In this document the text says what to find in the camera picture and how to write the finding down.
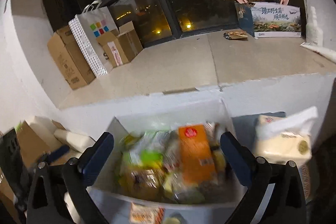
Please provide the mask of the orange snack bag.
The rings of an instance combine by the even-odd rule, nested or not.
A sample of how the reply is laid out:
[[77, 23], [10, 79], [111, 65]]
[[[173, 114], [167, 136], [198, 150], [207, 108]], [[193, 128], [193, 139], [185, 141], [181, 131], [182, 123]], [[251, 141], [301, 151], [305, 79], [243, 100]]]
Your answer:
[[202, 124], [178, 128], [183, 180], [187, 184], [200, 184], [211, 181], [217, 174]]

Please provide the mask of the floor cardboard box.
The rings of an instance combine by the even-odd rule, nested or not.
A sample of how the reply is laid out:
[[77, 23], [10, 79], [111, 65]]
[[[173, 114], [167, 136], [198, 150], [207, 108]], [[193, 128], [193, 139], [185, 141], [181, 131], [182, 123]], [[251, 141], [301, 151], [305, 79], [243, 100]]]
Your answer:
[[87, 148], [95, 144], [91, 137], [70, 132], [59, 122], [45, 117], [34, 116], [22, 121], [15, 131], [27, 167], [32, 166], [44, 153], [53, 152], [63, 145], [68, 145], [70, 150], [52, 165], [64, 164], [72, 157], [79, 158]]

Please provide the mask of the cream tissue pack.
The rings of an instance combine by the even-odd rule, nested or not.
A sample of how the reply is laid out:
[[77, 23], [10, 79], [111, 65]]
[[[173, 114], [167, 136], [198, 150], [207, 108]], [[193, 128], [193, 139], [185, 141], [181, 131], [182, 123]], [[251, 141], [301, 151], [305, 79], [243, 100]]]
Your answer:
[[256, 122], [255, 156], [269, 163], [293, 161], [301, 172], [305, 198], [310, 195], [310, 178], [306, 163], [311, 159], [311, 129], [318, 118], [315, 106], [288, 117], [261, 114]]

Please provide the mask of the round cracker pack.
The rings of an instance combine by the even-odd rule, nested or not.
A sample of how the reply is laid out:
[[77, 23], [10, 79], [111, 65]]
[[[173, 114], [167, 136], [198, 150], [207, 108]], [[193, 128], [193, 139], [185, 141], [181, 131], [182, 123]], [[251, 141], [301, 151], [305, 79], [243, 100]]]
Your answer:
[[164, 173], [161, 169], [133, 169], [125, 174], [129, 196], [140, 200], [156, 201], [162, 192]]

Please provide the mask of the green snack bag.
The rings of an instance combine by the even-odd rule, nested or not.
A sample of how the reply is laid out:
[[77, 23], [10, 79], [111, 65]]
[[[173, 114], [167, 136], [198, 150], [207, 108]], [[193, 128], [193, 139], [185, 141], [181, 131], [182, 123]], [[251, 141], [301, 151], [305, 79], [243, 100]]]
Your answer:
[[122, 166], [161, 168], [170, 138], [170, 130], [146, 131], [141, 136], [127, 135], [121, 141]]

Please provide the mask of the white storage box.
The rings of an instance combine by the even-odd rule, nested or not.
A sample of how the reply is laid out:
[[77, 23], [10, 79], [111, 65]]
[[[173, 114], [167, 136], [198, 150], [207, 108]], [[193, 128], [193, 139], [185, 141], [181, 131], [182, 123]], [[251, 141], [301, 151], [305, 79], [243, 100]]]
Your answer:
[[[90, 190], [90, 196], [110, 223], [116, 222], [119, 209], [129, 211], [132, 203], [162, 207], [167, 214], [180, 213], [190, 223], [209, 223], [213, 212], [222, 212], [224, 218], [228, 218], [229, 213], [234, 210], [246, 191], [233, 173], [229, 174], [221, 194], [198, 205], [139, 200], [123, 195], [117, 185], [115, 170], [117, 162], [121, 159], [121, 139], [127, 134], [139, 135], [146, 130], [176, 129], [185, 124], [198, 124], [206, 121], [215, 121], [219, 124], [221, 132], [230, 130], [236, 136], [230, 112], [224, 101], [220, 99], [183, 103], [154, 112], [112, 118], [106, 131], [114, 136], [114, 149]], [[254, 140], [238, 141], [252, 148]]]

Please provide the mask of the large cardboard box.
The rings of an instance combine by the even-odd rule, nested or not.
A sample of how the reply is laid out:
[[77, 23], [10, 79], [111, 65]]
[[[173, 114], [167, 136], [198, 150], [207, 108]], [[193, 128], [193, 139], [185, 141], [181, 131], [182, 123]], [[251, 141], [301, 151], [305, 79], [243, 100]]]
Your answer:
[[96, 78], [69, 26], [58, 29], [49, 39], [47, 47], [72, 90], [87, 86]]

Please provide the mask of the small cardboard box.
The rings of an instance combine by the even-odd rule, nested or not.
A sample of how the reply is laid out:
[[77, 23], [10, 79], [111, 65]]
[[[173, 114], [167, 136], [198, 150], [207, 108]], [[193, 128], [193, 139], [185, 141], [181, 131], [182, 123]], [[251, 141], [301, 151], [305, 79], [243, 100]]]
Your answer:
[[142, 50], [142, 44], [132, 21], [119, 30], [105, 32], [97, 39], [113, 68], [130, 63]]

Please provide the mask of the white patterned paper bag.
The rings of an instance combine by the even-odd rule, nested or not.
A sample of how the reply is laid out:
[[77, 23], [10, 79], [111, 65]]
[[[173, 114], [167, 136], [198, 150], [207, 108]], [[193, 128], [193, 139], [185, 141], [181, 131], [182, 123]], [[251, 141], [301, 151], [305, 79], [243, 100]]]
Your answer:
[[75, 15], [68, 26], [93, 74], [107, 75], [113, 67], [97, 39], [117, 28], [108, 8], [101, 7], [100, 0], [93, 1], [81, 14]]

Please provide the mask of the printed landscape carton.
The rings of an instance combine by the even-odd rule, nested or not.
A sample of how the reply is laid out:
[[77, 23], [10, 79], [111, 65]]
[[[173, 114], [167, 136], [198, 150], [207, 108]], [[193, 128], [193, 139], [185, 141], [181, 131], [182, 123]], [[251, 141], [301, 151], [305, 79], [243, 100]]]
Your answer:
[[255, 38], [300, 38], [301, 13], [278, 3], [235, 3], [239, 27]]

